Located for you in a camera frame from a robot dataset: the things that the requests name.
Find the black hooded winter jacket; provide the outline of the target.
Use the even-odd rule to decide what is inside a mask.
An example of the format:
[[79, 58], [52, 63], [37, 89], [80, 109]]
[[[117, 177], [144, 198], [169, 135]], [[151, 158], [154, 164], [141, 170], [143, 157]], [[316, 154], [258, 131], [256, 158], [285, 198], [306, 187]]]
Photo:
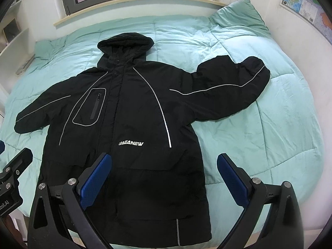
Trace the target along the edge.
[[141, 248], [211, 240], [195, 121], [250, 106], [270, 71], [258, 57], [228, 55], [188, 73], [149, 61], [153, 40], [123, 33], [102, 40], [95, 67], [44, 91], [16, 117], [15, 132], [47, 128], [39, 182], [59, 186], [102, 153], [112, 169], [87, 215], [110, 243]]

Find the mint green quilted duvet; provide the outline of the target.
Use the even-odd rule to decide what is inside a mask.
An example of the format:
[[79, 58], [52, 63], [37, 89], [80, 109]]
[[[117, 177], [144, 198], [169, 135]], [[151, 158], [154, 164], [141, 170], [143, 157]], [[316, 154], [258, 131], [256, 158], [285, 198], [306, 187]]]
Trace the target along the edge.
[[280, 185], [289, 181], [299, 202], [312, 194], [323, 170], [323, 140], [310, 87], [295, 63], [273, 40], [268, 27], [249, 0], [239, 0], [209, 17], [186, 15], [117, 19], [76, 30], [59, 39], [35, 45], [35, 59], [20, 77], [5, 105], [1, 140], [5, 166], [20, 150], [34, 159], [19, 179], [29, 215], [39, 175], [47, 130], [17, 134], [17, 114], [55, 83], [96, 65], [99, 41], [126, 32], [150, 37], [148, 59], [189, 73], [212, 57], [229, 55], [241, 62], [259, 57], [271, 73], [264, 92], [247, 109], [218, 121], [196, 122], [204, 162], [212, 239], [200, 248], [218, 246], [241, 213], [217, 170], [217, 156], [226, 153], [251, 177]]

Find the white bookshelf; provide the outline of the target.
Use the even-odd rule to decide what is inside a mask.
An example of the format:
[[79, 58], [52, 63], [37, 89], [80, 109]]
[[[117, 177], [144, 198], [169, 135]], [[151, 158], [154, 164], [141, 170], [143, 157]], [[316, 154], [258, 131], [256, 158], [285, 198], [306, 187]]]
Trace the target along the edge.
[[34, 44], [24, 0], [14, 0], [1, 19], [1, 115], [15, 83], [34, 59]]

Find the wooden window sill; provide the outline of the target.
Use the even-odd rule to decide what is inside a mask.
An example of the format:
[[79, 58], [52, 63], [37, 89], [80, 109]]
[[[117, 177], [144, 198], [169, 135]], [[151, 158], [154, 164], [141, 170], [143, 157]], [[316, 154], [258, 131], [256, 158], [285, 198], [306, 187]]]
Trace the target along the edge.
[[69, 24], [83, 27], [108, 20], [142, 16], [208, 16], [223, 6], [223, 3], [214, 0], [113, 0], [72, 13], [54, 23], [54, 27]]

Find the world map wall poster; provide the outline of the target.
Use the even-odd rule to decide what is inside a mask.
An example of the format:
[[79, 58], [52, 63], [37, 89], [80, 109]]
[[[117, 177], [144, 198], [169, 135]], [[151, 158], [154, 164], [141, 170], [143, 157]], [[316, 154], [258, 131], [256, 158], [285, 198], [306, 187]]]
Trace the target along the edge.
[[331, 21], [318, 0], [282, 0], [281, 4], [309, 22], [331, 43]]

